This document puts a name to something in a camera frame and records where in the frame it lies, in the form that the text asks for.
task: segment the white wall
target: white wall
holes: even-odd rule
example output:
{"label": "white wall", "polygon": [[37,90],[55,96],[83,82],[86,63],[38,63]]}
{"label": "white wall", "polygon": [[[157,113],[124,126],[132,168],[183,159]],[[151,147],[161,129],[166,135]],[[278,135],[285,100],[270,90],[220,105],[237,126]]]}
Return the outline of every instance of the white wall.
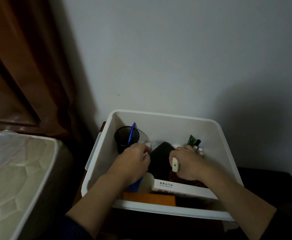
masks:
{"label": "white wall", "polygon": [[292,174],[292,0],[49,0],[96,136],[114,109],[211,118]]}

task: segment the person's left hand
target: person's left hand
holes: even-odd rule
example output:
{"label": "person's left hand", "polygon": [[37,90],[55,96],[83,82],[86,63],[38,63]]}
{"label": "person's left hand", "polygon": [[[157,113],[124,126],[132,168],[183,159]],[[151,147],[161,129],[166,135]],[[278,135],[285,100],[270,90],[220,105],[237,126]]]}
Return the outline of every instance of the person's left hand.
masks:
{"label": "person's left hand", "polygon": [[125,187],[135,183],[148,170],[150,164],[149,152],[151,152],[151,149],[145,144],[135,143],[131,145],[115,159],[107,174],[114,175],[119,180],[124,180]]}

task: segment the mattress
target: mattress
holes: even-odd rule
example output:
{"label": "mattress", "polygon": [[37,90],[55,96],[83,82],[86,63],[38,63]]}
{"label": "mattress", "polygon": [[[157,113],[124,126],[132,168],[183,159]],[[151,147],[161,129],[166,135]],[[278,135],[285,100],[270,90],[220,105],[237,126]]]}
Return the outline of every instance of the mattress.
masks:
{"label": "mattress", "polygon": [[20,136],[28,137],[23,158],[0,170],[0,240],[37,237],[49,224],[72,168],[61,141]]}

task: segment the white plastic bag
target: white plastic bag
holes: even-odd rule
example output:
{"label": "white plastic bag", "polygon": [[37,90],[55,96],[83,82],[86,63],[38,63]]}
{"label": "white plastic bag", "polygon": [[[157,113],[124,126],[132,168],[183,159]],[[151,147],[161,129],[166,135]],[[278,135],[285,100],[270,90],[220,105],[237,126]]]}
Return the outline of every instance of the white plastic bag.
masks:
{"label": "white plastic bag", "polygon": [[16,157],[25,158],[27,137],[19,136],[11,130],[0,131],[0,169]]}

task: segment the white plastic storage bin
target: white plastic storage bin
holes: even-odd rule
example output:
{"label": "white plastic storage bin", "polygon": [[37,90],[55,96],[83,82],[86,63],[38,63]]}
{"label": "white plastic storage bin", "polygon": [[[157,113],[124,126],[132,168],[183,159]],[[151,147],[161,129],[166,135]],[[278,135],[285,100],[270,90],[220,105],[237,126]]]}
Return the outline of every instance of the white plastic storage bin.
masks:
{"label": "white plastic storage bin", "polygon": [[[163,113],[114,110],[110,113],[99,141],[96,141],[88,160],[90,164],[81,188],[83,196],[94,185],[96,180],[107,172],[118,156],[114,139],[116,130],[125,125],[132,125],[134,122],[136,122],[136,127],[140,133],[139,143],[150,141],[152,142],[152,149],[155,149],[164,141],[171,143],[174,147],[184,146],[190,135],[200,139],[202,141],[200,145],[204,149],[206,160],[219,164],[225,172],[243,185],[223,131],[216,121]],[[163,206],[119,199],[116,200],[113,207],[233,221],[227,212],[221,210]]]}

